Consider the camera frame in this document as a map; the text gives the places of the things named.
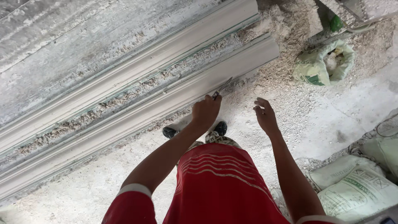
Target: right hand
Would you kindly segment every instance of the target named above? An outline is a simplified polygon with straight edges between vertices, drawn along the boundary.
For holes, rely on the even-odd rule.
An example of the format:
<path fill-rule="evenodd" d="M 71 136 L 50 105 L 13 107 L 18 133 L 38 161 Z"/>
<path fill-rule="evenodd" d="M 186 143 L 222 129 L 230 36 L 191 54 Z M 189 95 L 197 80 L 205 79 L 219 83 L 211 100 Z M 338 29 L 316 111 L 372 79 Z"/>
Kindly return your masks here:
<path fill-rule="evenodd" d="M 275 112 L 269 104 L 268 100 L 258 97 L 254 101 L 253 110 L 256 112 L 257 121 L 260 127 L 265 131 L 269 138 L 273 138 L 281 134 L 276 122 Z"/>
<path fill-rule="evenodd" d="M 203 133 L 205 133 L 213 123 L 220 111 L 222 96 L 218 95 L 216 100 L 206 95 L 205 99 L 193 105 L 192 123 Z"/>

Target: person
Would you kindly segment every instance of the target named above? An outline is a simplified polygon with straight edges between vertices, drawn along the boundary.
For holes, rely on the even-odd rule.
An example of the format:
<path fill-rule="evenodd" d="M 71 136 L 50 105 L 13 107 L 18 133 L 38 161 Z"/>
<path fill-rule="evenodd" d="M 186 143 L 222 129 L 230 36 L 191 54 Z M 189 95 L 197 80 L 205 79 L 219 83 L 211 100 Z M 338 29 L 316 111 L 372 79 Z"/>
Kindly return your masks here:
<path fill-rule="evenodd" d="M 273 223 L 288 224 L 249 154 L 213 125 L 222 96 L 209 95 L 194 104 L 192 121 L 147 156 L 123 182 L 102 224 L 155 224 L 151 195 L 177 166 L 177 186 L 164 224 Z M 260 127 L 272 143 L 281 191 L 296 224 L 342 223 L 325 215 L 318 196 L 295 163 L 267 100 L 253 108 Z"/>

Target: green object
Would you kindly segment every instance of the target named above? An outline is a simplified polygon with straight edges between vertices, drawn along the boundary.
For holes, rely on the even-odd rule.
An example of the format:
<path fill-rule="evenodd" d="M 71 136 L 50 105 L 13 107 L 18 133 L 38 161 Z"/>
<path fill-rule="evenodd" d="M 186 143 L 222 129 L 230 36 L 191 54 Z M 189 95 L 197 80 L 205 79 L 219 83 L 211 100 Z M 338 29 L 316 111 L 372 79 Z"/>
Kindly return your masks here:
<path fill-rule="evenodd" d="M 329 74 L 324 57 L 333 50 L 337 55 L 342 55 L 342 57 L 340 59 L 341 62 L 336 65 L 333 74 Z M 344 41 L 336 40 L 328 45 L 305 51 L 299 55 L 292 75 L 295 79 L 312 85 L 331 86 L 347 76 L 347 73 L 354 66 L 354 60 L 354 50 Z"/>
<path fill-rule="evenodd" d="M 343 21 L 340 19 L 340 17 L 338 17 L 337 15 L 334 15 L 332 20 L 330 21 L 330 29 L 333 32 L 337 32 L 339 31 L 341 28 L 343 28 L 344 23 Z"/>

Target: green sack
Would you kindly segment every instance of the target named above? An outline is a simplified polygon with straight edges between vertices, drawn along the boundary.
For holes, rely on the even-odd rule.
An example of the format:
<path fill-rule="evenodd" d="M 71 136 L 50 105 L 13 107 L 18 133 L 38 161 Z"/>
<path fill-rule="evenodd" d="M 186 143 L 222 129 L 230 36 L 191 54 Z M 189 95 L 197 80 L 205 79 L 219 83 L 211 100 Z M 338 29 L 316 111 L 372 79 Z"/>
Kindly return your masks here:
<path fill-rule="evenodd" d="M 336 55 L 337 65 L 326 68 L 325 57 Z M 342 40 L 336 40 L 328 45 L 305 51 L 297 57 L 293 77 L 312 85 L 331 86 L 344 79 L 354 66 L 355 52 Z"/>

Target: left hand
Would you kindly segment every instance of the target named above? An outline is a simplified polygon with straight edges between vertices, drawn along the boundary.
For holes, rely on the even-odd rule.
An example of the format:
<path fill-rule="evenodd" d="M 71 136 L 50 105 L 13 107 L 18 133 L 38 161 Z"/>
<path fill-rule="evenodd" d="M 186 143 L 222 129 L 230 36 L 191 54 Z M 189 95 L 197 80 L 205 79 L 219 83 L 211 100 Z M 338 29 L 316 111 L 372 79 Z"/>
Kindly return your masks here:
<path fill-rule="evenodd" d="M 220 111 L 221 100 L 221 95 L 218 95 L 216 100 L 206 95 L 204 100 L 195 103 L 192 108 L 191 123 L 205 133 L 216 121 Z"/>

